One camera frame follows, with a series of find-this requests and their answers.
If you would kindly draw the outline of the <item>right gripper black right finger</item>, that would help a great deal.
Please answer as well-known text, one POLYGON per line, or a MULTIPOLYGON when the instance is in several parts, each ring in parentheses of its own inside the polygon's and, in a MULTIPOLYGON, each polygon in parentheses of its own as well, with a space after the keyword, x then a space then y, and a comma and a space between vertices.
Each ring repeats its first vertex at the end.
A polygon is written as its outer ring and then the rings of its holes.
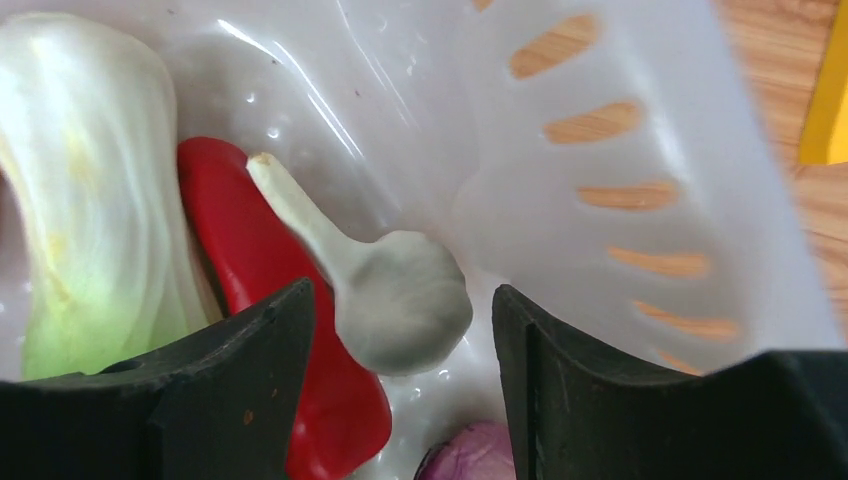
POLYGON ((847 355, 768 351, 706 376, 620 351, 496 289, 521 479, 843 479, 847 355))

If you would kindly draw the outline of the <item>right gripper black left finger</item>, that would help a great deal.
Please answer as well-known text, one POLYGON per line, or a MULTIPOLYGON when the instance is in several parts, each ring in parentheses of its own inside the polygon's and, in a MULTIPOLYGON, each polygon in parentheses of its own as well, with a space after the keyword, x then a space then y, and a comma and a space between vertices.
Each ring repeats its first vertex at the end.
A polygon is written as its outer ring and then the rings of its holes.
POLYGON ((282 479, 315 327, 301 279, 93 374, 1 385, 5 479, 282 479))

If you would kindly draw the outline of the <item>white toy garlic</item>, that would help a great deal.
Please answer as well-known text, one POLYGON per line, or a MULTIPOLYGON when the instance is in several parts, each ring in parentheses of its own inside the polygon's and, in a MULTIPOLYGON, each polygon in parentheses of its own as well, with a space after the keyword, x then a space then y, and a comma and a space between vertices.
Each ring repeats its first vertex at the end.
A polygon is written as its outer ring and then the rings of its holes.
POLYGON ((449 249, 408 230, 355 240, 273 155, 249 157, 246 169, 329 282, 335 332, 357 363, 379 375, 408 376, 449 357, 473 319, 465 276, 449 249))

